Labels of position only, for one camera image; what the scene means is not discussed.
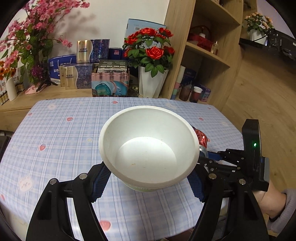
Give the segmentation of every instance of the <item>small white vase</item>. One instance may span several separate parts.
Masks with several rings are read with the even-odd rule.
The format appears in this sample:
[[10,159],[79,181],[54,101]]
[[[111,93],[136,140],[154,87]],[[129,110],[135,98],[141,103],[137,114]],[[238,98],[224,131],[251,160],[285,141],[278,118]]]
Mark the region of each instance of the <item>small white vase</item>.
[[167,75],[168,70],[165,70],[164,74],[158,72],[152,78],[151,71],[145,72],[145,67],[139,67],[139,94],[144,98],[158,98]]
[[9,100],[10,101],[14,100],[17,97],[17,91],[15,89],[15,83],[13,81],[13,77],[10,77],[6,81],[5,86],[6,86],[6,91],[7,91],[7,95],[8,95]]
[[[265,35],[265,33],[261,33],[259,30],[251,29],[251,31],[250,31],[250,40],[254,41],[256,39],[262,38],[264,35]],[[265,42],[266,42],[266,39],[267,39],[267,36],[265,36],[262,39],[259,39],[259,40],[255,41],[255,42],[264,45]]]

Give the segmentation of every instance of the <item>red wrapper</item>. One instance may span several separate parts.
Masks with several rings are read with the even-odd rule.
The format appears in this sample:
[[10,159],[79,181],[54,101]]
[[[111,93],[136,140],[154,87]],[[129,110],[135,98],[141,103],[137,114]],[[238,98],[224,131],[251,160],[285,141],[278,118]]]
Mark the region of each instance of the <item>red wrapper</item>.
[[197,138],[198,138],[198,141],[199,141],[200,145],[202,145],[205,148],[207,148],[208,138],[205,135],[205,133],[203,133],[202,131],[200,131],[200,130],[194,128],[194,127],[193,127],[193,129],[194,129],[194,131],[195,131],[195,133],[197,135]]

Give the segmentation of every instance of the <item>flower pot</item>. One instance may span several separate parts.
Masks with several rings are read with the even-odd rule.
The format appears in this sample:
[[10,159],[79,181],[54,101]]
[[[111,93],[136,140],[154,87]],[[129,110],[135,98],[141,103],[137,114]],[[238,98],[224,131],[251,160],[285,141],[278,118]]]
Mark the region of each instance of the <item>flower pot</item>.
[[15,83],[13,81],[13,77],[10,77],[6,81],[5,86],[6,86],[6,91],[7,91],[7,95],[8,95],[9,100],[10,101],[14,100],[17,97],[17,91],[15,89]]
[[[261,33],[260,31],[258,31],[258,30],[256,30],[256,29],[252,29],[252,30],[250,31],[250,40],[252,40],[252,41],[254,41],[254,40],[256,40],[256,39],[259,39],[259,38],[262,38],[263,36],[265,36],[265,33]],[[262,39],[256,40],[255,42],[264,45],[266,39],[267,39],[267,36],[265,36],[265,37],[262,38]]]
[[151,71],[145,72],[145,67],[139,67],[139,93],[144,98],[158,98],[168,70],[164,74],[158,72],[156,76],[151,77]]

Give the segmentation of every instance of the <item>table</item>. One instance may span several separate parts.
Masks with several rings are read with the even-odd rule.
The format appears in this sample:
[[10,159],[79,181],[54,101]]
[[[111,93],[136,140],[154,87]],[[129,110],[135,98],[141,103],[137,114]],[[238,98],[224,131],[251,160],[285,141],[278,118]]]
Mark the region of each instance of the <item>table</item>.
[[25,91],[19,92],[13,101],[0,105],[0,130],[15,132],[29,110],[40,100],[75,97],[92,97],[91,89],[66,90],[51,85],[39,94],[25,95]]
[[[29,222],[48,181],[54,177],[72,180],[101,163],[98,139],[104,123],[118,111],[137,105],[159,106],[179,114],[205,132],[210,139],[209,151],[243,149],[241,133],[210,105],[115,97],[43,100],[19,125],[0,163],[0,202]],[[72,199],[68,207],[75,237],[82,240]],[[187,179],[141,193],[111,174],[93,207],[110,241],[142,241],[173,236],[193,227],[202,204]]]

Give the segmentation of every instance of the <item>basket handle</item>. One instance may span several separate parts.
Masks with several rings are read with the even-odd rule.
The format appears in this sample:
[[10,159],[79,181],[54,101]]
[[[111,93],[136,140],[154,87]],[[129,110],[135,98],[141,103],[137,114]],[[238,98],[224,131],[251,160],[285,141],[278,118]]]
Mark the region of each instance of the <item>basket handle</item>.
[[209,39],[209,40],[212,41],[212,33],[211,33],[210,29],[209,29],[207,26],[205,26],[205,25],[198,25],[198,26],[192,27],[192,28],[189,29],[189,33],[190,33],[193,29],[196,29],[196,28],[201,28],[201,29],[206,28],[207,31],[209,32],[209,35],[210,35],[210,39]]

